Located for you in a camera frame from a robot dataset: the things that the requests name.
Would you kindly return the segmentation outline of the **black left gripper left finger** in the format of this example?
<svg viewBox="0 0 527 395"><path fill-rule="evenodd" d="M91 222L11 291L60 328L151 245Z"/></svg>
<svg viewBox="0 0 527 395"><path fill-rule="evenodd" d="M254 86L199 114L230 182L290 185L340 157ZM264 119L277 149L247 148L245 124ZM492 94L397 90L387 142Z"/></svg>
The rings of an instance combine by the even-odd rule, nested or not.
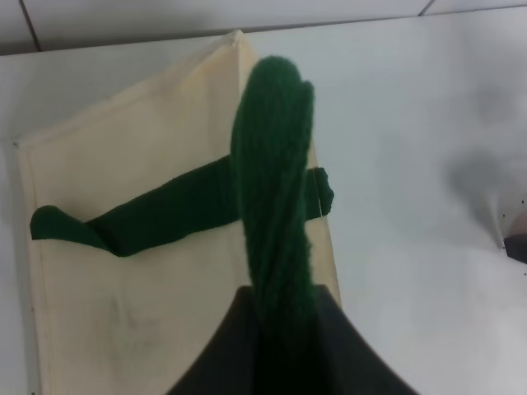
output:
<svg viewBox="0 0 527 395"><path fill-rule="evenodd" d="M259 320L252 288L240 287L220 326L170 394L254 394Z"/></svg>

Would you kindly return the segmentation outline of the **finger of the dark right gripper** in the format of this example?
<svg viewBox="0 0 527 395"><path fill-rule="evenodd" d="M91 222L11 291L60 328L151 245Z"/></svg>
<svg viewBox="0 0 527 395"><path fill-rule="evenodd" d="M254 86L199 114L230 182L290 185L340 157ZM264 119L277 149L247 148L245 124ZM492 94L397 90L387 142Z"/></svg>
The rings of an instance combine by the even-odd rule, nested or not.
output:
<svg viewBox="0 0 527 395"><path fill-rule="evenodd" d="M508 258L527 263L527 234L504 238L504 248Z"/></svg>

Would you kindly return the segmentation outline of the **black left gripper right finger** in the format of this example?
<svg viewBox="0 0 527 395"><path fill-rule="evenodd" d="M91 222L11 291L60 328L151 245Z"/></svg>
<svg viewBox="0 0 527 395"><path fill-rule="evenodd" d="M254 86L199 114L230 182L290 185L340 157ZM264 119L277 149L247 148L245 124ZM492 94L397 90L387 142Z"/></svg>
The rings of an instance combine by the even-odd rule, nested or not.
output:
<svg viewBox="0 0 527 395"><path fill-rule="evenodd" d="M315 360L322 394L414 394L347 319L326 286L316 287Z"/></svg>

